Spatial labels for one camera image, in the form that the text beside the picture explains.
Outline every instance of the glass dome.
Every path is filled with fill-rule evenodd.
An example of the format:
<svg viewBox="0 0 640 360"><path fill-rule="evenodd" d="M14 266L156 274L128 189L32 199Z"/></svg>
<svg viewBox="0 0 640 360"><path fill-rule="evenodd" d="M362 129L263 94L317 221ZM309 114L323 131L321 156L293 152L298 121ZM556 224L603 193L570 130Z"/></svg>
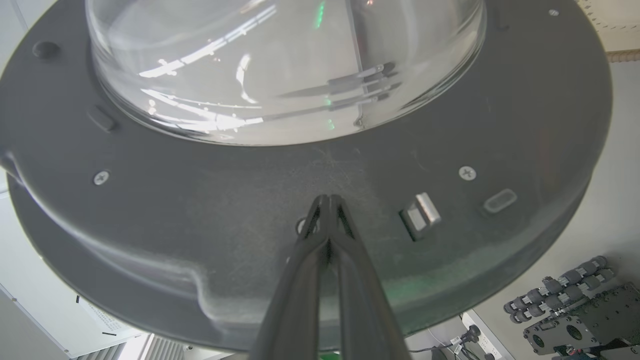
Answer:
<svg viewBox="0 0 640 360"><path fill-rule="evenodd" d="M483 0L86 0L97 72L175 136L287 145L396 119L453 84Z"/></svg>

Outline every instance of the power strip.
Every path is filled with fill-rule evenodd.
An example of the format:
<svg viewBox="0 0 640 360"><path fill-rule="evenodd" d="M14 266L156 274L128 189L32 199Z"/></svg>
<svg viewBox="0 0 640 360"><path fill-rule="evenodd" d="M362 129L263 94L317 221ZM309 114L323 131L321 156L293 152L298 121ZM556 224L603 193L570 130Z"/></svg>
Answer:
<svg viewBox="0 0 640 360"><path fill-rule="evenodd" d="M469 310L462 314L462 324L468 329L471 325L475 325L480 329L478 336L478 345L484 350L485 354L493 354L495 360L513 360L513 356L502 345L498 338L489 330L489 327L480 319L475 311Z"/></svg>

